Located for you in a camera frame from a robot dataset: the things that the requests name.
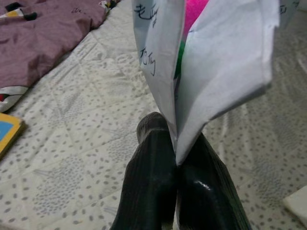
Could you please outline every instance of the pink blanket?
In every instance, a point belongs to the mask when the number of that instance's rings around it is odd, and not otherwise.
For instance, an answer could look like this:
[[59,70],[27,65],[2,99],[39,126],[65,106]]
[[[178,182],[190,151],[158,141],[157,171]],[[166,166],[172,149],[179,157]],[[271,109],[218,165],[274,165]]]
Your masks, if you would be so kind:
[[106,18],[115,1],[0,1],[0,112]]

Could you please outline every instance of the paper craft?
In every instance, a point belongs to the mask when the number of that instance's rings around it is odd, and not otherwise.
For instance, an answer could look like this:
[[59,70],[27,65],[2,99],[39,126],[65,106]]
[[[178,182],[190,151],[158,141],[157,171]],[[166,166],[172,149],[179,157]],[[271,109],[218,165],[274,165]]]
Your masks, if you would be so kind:
[[185,1],[134,0],[133,10],[140,65],[181,164],[205,124],[271,82],[279,1],[209,1],[180,49],[177,71]]

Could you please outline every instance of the yellow book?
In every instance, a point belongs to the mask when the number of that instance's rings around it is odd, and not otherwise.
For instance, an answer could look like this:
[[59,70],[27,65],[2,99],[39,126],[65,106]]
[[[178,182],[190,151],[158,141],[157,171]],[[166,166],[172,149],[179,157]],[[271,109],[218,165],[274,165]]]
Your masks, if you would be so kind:
[[24,127],[21,119],[0,113],[0,159]]

